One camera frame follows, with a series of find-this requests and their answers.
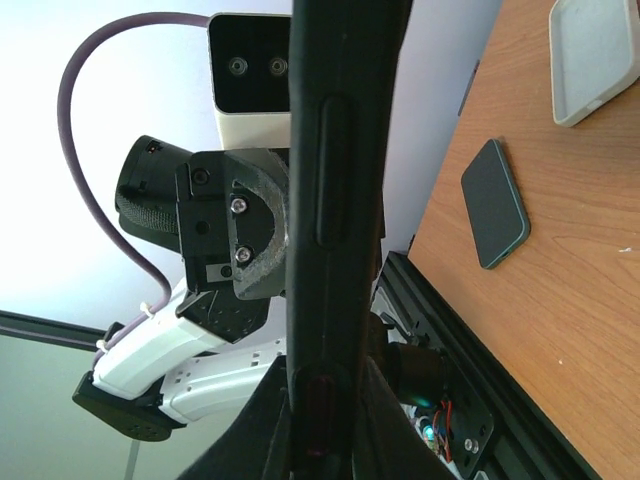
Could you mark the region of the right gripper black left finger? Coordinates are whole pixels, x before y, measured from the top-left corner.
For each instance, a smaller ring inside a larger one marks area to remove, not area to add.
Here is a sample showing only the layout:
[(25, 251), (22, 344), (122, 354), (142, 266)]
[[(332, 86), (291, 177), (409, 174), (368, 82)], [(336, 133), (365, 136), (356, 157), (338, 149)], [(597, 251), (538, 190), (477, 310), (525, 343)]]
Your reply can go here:
[(286, 358), (278, 356), (232, 425), (179, 477), (288, 479), (291, 413), (286, 383)]

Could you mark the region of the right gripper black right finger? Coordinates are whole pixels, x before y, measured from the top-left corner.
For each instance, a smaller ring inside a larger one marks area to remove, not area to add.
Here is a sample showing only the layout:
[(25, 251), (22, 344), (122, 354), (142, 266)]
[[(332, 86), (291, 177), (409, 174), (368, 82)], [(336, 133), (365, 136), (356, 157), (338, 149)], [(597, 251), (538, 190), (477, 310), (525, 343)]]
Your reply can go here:
[(356, 416), (355, 479), (452, 479), (454, 475), (422, 441), (376, 363), (365, 361)]

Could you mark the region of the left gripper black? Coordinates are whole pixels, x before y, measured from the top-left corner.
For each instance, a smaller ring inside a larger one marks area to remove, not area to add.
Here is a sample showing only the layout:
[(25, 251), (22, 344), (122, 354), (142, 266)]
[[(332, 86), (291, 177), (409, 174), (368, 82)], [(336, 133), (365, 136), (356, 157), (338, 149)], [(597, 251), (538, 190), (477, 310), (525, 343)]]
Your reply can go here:
[(288, 167), (272, 150), (192, 153), (142, 136), (115, 208), (125, 232), (181, 255), (187, 292), (176, 315), (236, 343), (285, 290), (288, 192)]

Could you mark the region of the black phone case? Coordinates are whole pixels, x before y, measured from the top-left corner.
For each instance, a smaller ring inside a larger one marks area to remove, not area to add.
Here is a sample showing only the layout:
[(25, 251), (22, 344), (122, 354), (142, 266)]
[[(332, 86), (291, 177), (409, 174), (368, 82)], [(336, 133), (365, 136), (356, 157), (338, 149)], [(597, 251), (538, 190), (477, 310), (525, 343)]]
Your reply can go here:
[(408, 1), (297, 1), (289, 94), (287, 374), (296, 479), (351, 473)]

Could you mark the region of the phone with teal edge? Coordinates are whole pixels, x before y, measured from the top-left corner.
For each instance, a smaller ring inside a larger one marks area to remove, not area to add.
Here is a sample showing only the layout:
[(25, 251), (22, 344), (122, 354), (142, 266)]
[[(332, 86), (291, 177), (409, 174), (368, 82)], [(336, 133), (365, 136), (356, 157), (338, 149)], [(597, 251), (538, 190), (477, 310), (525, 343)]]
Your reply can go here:
[(531, 224), (501, 142), (486, 141), (461, 176), (479, 265), (496, 268), (528, 239)]

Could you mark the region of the white phone case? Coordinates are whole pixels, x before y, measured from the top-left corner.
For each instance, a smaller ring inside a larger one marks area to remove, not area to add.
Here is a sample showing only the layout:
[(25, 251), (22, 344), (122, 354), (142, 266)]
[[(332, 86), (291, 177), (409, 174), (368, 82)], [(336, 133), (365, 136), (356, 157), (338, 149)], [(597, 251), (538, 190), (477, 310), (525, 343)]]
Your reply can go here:
[(572, 127), (639, 78), (639, 3), (557, 1), (549, 13), (554, 122)]

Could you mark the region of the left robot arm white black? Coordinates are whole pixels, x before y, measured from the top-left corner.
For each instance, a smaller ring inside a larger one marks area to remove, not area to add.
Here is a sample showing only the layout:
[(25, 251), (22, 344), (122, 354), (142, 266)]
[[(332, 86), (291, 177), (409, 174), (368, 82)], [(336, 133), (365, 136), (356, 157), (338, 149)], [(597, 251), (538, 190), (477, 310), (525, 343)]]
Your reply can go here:
[(129, 234), (181, 255), (185, 275), (163, 307), (132, 329), (112, 325), (73, 394), (123, 435), (159, 442), (244, 402), (282, 340), (240, 342), (285, 293), (289, 152), (192, 153), (139, 138), (122, 167), (115, 208)]

